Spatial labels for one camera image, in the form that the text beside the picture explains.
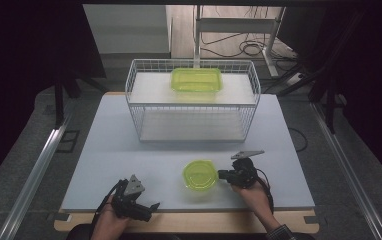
yellow lid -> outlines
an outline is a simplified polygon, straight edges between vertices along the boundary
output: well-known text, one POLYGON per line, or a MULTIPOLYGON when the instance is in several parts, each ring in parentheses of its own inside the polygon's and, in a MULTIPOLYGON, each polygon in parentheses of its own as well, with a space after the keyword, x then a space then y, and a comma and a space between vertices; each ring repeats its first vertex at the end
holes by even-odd
POLYGON ((185 166, 182 175, 188 188, 205 191, 218 179, 218 174, 211 160, 195 160, 185 166))

yellow container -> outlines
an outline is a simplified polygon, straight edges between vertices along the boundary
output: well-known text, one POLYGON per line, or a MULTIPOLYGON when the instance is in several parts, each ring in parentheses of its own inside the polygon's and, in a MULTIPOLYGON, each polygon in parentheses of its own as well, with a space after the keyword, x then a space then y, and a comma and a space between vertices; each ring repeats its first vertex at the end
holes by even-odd
POLYGON ((176 68, 170 86, 178 92, 218 92, 222 75, 218 68, 176 68))

wire rack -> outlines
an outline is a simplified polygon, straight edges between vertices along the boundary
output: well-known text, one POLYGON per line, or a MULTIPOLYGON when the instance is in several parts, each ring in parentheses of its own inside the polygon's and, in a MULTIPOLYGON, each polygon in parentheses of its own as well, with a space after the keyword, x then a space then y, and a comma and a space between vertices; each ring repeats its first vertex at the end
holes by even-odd
POLYGON ((140 141, 245 141, 261 91, 253 63, 200 60, 201 68, 221 71, 224 89, 182 95, 170 89, 170 73, 175 68, 193 66, 194 60, 188 59, 132 62, 126 100, 140 141))

black curtain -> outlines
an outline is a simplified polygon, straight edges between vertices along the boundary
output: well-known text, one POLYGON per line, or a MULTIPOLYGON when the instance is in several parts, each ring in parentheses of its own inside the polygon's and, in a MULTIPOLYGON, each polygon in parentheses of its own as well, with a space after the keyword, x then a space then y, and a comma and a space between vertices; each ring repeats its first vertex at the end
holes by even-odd
POLYGON ((0 0, 0 164, 57 68, 105 77, 82 5, 60 2, 0 0))
POLYGON ((368 7, 335 72, 344 114, 382 163, 382 5, 368 7))

human hand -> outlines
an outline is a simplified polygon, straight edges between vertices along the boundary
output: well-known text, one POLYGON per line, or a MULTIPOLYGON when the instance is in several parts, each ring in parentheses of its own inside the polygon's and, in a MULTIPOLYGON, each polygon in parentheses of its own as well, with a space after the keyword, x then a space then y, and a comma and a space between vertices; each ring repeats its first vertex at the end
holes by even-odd
POLYGON ((254 183, 250 188, 240 188, 235 185, 231 185, 231 187, 234 192, 243 198, 244 202, 257 216, 267 232, 271 232, 281 226, 273 216, 269 207, 268 197, 259 182, 254 183))
POLYGON ((127 227, 130 219, 116 216, 110 204, 112 199, 113 196, 110 196, 103 210, 101 210, 91 240, 117 240, 127 227))

